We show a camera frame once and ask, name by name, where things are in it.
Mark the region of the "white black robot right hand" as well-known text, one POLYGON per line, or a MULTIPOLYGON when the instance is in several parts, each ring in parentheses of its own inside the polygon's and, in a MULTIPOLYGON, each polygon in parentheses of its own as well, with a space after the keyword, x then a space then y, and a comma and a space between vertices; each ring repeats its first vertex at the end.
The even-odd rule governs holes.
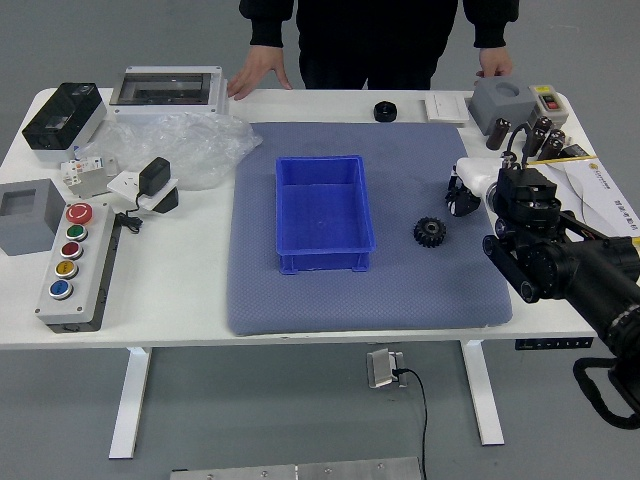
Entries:
POLYGON ((481 203, 493 209, 500 164, 497 159, 462 157, 452 167, 445 201, 449 212, 462 217, 481 203))

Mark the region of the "person's left hand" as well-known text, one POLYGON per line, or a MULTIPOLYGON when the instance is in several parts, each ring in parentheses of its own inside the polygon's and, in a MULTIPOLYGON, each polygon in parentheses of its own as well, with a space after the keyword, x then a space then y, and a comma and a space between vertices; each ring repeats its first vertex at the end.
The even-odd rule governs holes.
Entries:
POLYGON ((506 47, 481 48, 477 79, 510 76, 513 62, 506 47))

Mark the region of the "person's right hand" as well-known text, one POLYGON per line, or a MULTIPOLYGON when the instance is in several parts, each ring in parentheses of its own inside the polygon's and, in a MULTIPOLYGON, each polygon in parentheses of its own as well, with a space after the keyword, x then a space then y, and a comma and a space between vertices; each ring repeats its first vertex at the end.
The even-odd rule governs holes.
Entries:
POLYGON ((227 84, 228 97, 236 101, 246 98, 257 89, 269 72, 275 74, 282 88, 293 89, 286 74, 283 49, 261 45, 251 46, 244 65, 227 84))

